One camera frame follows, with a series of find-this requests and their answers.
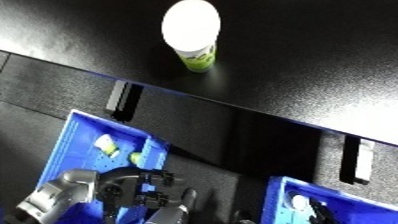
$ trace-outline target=green label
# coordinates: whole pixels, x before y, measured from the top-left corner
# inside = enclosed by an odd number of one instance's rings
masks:
[[[216,60],[216,47],[212,46],[209,52],[203,53],[196,57],[183,57],[179,55],[184,64],[194,72],[207,71]]]

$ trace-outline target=black table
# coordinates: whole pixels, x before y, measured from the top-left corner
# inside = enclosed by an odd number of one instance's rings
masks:
[[[398,2],[211,2],[207,74],[162,40],[172,0],[0,0],[0,49],[310,126],[398,144]]]

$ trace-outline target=black mat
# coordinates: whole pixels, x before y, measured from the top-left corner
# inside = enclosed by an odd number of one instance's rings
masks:
[[[63,122],[0,102],[0,207],[11,208],[35,188]]]
[[[237,210],[245,210],[259,222],[266,181],[252,179],[179,156],[170,156],[166,169],[185,176],[200,200],[192,223],[226,224]]]
[[[164,138],[197,159],[219,164],[234,114],[226,106],[145,88],[128,125]]]
[[[12,55],[0,74],[0,100],[58,118],[71,109],[104,116],[113,84],[109,78]]]

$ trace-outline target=blue tray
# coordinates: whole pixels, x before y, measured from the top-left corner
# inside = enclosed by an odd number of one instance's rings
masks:
[[[109,134],[120,149],[114,159],[109,158],[94,142],[98,137]],[[119,123],[72,110],[57,144],[37,184],[56,178],[65,170],[82,168],[105,172],[116,167],[137,166],[142,169],[162,169],[169,144],[144,131]],[[131,152],[141,152],[139,162],[129,162]],[[153,190],[145,185],[143,190]],[[121,209],[117,223],[142,223],[144,207]],[[102,223],[102,202],[78,204],[72,207],[57,223]]]
[[[309,224],[310,206],[295,209],[291,196],[314,197],[326,205],[340,224],[397,224],[398,207],[319,187],[289,177],[271,178],[262,224]]]

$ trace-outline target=robotic arm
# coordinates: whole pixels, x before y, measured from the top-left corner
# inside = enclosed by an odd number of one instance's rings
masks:
[[[194,190],[185,192],[184,201],[179,206],[173,206],[162,192],[141,191],[141,185],[145,183],[173,187],[180,181],[166,171],[134,167],[117,168],[103,174],[93,170],[70,170],[35,190],[4,221],[8,224],[53,224],[73,205],[90,203],[96,198],[104,204],[104,223],[116,223],[121,207],[140,205],[161,208],[148,224],[184,223],[196,199]]]

